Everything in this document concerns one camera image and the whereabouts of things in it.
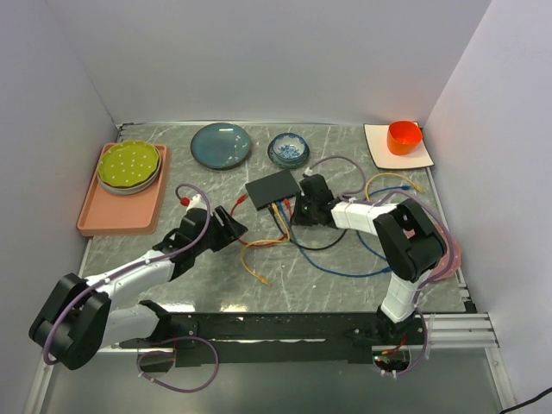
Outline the black network switch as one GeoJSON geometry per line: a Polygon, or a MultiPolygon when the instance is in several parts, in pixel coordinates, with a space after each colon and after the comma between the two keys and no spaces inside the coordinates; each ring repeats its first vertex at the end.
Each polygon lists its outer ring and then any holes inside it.
{"type": "Polygon", "coordinates": [[[299,192],[298,183],[289,170],[275,172],[248,182],[245,188],[257,211],[284,198],[293,198],[299,192]]]}

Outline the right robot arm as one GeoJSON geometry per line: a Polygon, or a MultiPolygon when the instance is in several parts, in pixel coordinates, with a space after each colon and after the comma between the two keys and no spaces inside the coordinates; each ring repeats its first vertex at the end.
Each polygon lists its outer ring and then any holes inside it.
{"type": "Polygon", "coordinates": [[[379,338],[396,343],[407,333],[406,320],[415,310],[416,291],[448,252],[442,233],[422,205],[409,198],[399,204],[342,201],[314,174],[299,182],[292,220],[301,226],[323,225],[375,235],[392,276],[379,307],[379,338]]]}

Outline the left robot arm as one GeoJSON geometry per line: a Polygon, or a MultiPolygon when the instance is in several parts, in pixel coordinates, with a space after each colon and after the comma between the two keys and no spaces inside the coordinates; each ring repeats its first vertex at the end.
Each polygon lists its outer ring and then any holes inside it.
{"type": "Polygon", "coordinates": [[[41,346],[46,364],[60,363],[70,370],[115,343],[140,339],[162,346],[171,335],[171,313],[150,300],[129,308],[125,302],[182,276],[200,254],[226,248],[247,232],[222,206],[192,207],[177,228],[138,259],[87,279],[74,273],[63,276],[29,337],[41,346]]]}

